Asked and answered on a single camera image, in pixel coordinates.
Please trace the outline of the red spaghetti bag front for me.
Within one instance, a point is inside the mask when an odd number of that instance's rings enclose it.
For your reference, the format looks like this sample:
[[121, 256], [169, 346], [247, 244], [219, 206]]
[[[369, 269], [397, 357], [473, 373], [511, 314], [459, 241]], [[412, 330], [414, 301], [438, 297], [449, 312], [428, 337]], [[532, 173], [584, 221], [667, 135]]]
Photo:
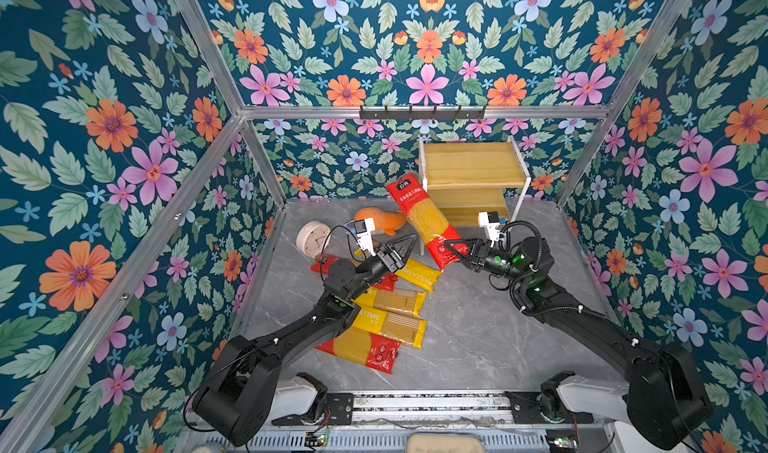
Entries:
[[463, 239], [414, 174], [406, 174], [386, 186], [388, 193], [416, 230], [438, 269], [444, 271], [446, 239]]

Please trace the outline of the red spaghetti bag under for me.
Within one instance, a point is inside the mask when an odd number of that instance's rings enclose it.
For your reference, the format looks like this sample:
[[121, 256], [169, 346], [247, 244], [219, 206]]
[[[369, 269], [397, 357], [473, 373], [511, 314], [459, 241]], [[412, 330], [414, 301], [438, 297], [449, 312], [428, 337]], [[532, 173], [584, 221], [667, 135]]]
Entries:
[[369, 369], [391, 374], [401, 343], [378, 334], [351, 327], [316, 349]]

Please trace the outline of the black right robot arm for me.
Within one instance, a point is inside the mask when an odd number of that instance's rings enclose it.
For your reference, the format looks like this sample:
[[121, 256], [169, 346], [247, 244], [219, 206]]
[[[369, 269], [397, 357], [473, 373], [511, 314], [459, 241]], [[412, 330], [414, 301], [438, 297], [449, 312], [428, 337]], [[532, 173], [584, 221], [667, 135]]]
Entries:
[[546, 419], [602, 416], [631, 425], [647, 442], [669, 451], [713, 416], [691, 353], [647, 340], [578, 301], [550, 277], [554, 259], [545, 239], [528, 237], [510, 250], [484, 239], [448, 240], [445, 247], [466, 268], [506, 279], [523, 315], [566, 333], [621, 374], [620, 381], [571, 371], [552, 376], [539, 396]]

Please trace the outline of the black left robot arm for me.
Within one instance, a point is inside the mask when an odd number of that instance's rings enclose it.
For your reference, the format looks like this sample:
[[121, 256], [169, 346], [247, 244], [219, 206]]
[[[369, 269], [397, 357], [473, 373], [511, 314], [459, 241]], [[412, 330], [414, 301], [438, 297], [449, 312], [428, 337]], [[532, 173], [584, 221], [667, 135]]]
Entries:
[[307, 314], [261, 337], [230, 338], [191, 395], [191, 410], [233, 445], [245, 445], [268, 421], [282, 370], [349, 329], [361, 311], [355, 300], [404, 268], [416, 243], [417, 235], [407, 234], [381, 244], [357, 265], [346, 258], [334, 261]]

